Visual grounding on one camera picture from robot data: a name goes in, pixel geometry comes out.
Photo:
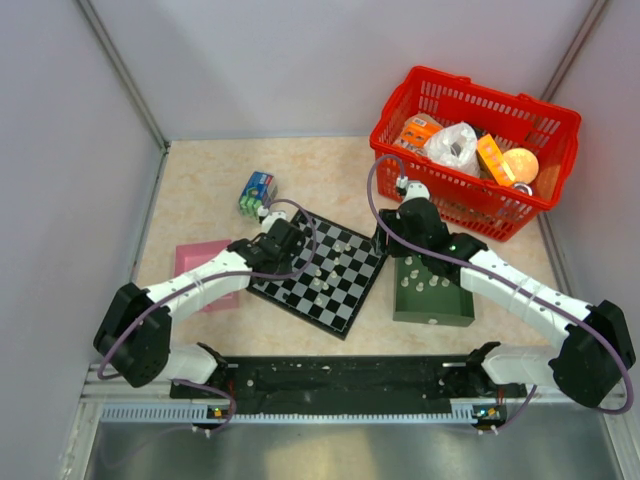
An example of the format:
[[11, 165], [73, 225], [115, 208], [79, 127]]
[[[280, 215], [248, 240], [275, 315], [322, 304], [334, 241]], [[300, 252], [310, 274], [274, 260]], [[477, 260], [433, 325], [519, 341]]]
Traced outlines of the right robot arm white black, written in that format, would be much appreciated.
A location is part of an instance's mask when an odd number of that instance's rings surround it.
[[485, 242], [452, 233], [425, 197], [404, 200], [397, 209], [374, 209], [377, 246], [394, 257], [416, 255], [427, 269], [454, 285], [493, 301], [542, 335], [544, 346], [486, 343], [475, 350], [466, 380], [487, 396], [502, 385], [552, 387], [574, 402], [603, 411], [615, 386], [634, 401], [629, 375], [635, 353], [622, 310], [567, 296], [502, 259]]

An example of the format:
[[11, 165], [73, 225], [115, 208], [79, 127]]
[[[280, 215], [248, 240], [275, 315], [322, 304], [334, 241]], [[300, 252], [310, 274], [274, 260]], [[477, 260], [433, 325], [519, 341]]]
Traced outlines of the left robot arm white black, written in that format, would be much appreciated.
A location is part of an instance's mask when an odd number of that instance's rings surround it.
[[133, 388], [184, 380], [205, 396], [220, 394], [227, 382], [222, 357], [203, 343], [176, 343], [174, 328], [205, 306], [246, 289], [252, 278], [290, 277], [292, 259], [304, 242], [303, 230], [279, 212], [268, 216], [254, 239], [236, 240], [192, 270], [144, 288], [134, 283], [120, 287], [93, 341], [115, 372], [99, 377], [121, 377]]

